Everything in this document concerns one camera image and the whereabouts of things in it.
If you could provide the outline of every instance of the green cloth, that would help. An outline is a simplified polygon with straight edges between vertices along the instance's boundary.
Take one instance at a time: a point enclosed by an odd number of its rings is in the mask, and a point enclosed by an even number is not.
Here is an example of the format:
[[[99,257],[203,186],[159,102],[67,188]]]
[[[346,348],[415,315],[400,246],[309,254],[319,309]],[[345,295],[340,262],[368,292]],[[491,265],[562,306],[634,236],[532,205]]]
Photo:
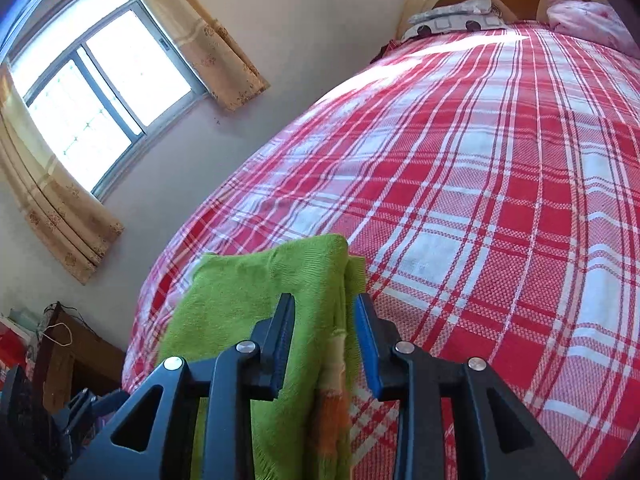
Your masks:
[[[349,256],[339,235],[295,240],[241,256],[206,254],[193,285],[176,308],[159,346],[159,362],[173,355],[196,361],[247,339],[254,324],[271,317],[283,292],[296,300],[296,323],[284,387],[274,402],[252,401],[255,473],[258,480],[300,480],[308,474],[308,418],[327,343],[346,332],[344,361],[350,392],[360,366],[353,301],[365,287],[364,258]],[[206,401],[200,403],[191,477],[202,468]],[[314,476],[347,479],[350,443],[340,435],[337,456],[325,457]]]

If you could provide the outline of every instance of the pink pillow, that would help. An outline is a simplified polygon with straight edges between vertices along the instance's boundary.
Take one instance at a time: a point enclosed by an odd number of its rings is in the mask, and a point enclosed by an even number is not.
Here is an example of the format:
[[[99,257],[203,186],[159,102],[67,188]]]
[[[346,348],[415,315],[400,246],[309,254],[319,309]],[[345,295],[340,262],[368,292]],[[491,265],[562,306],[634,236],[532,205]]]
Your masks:
[[[640,48],[611,6],[581,0],[554,0],[546,13],[554,32],[599,43],[640,59]]]

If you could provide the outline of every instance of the curtain floral pattern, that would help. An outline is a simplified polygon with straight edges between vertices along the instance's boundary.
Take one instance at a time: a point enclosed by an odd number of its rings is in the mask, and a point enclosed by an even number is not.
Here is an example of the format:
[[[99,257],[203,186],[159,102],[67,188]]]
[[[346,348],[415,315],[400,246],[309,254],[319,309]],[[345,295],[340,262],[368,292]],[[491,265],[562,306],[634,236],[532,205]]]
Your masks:
[[[218,20],[197,0],[142,0],[210,94],[228,110],[269,87]]]
[[[9,184],[47,249],[86,283],[123,226],[56,158],[15,89],[6,63],[0,65],[0,180]]]

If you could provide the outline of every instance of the window sill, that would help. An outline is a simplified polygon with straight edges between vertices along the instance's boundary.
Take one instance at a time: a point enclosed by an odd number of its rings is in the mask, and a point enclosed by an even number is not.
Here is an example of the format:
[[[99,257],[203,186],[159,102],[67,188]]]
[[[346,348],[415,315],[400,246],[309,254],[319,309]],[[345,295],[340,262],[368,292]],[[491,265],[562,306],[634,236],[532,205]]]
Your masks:
[[[187,113],[193,109],[195,105],[203,101],[209,96],[208,93],[201,94],[189,102],[184,108],[181,108],[172,115],[162,128],[149,136],[145,136],[132,145],[122,156],[114,163],[107,173],[104,174],[100,182],[96,184],[92,190],[93,195],[100,201],[104,202],[118,184],[129,174],[131,169],[138,161],[148,152],[164,135]]]

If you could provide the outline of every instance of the window frame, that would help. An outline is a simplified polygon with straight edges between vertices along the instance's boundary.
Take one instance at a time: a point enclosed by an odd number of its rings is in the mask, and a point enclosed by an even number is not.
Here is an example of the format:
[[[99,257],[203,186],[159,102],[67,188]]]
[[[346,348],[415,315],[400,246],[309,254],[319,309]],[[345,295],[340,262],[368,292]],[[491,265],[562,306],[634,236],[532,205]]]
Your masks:
[[[65,3],[64,6],[56,9],[55,13],[47,20],[46,27],[49,23],[52,23],[58,18],[58,16],[71,5],[78,0],[70,0]],[[117,18],[123,16],[126,12],[132,11],[138,17],[140,22],[144,25],[146,30],[156,40],[156,43],[162,48],[172,64],[176,67],[178,72],[182,75],[191,90],[183,97],[178,99],[174,104],[169,106],[164,112],[162,112],[151,124],[145,126],[140,118],[130,108],[129,104],[124,100],[118,89],[111,82],[110,78],[106,75],[100,63],[95,59],[89,46],[86,42],[98,31],[109,25]],[[37,37],[38,32],[33,34],[31,39]],[[77,53],[78,48],[84,48],[87,56],[94,64],[96,70],[100,76],[104,79],[107,86],[111,89],[116,99],[122,104],[122,107],[129,113],[133,120],[140,127],[140,133],[134,134],[130,127],[124,121],[124,118],[117,112],[107,96],[104,94],[98,82],[89,72],[89,69],[82,61],[80,55]],[[23,49],[15,56],[19,57]],[[64,68],[64,66],[72,60],[78,67],[79,72],[84,77],[87,84],[91,87],[92,91],[100,100],[104,109],[111,115],[113,120],[122,129],[123,133],[131,141],[130,146],[117,158],[111,167],[104,173],[95,187],[91,190],[98,200],[103,200],[112,191],[114,185],[119,181],[120,177],[127,173],[131,164],[140,158],[148,149],[149,144],[155,138],[159,137],[159,134],[164,132],[180,115],[185,113],[196,102],[206,95],[207,90],[203,83],[200,81],[193,69],[184,60],[178,49],[171,42],[169,37],[164,33],[161,26],[148,12],[146,7],[142,4],[141,0],[129,0],[127,3],[112,10],[109,14],[99,20],[97,23],[87,29],[82,35],[74,40],[65,50],[56,57],[55,60],[46,68],[46,70],[40,74],[35,83],[27,90],[27,93],[23,96],[24,102],[27,108],[31,106],[33,101],[44,90],[46,85],[58,74],[58,72]]]

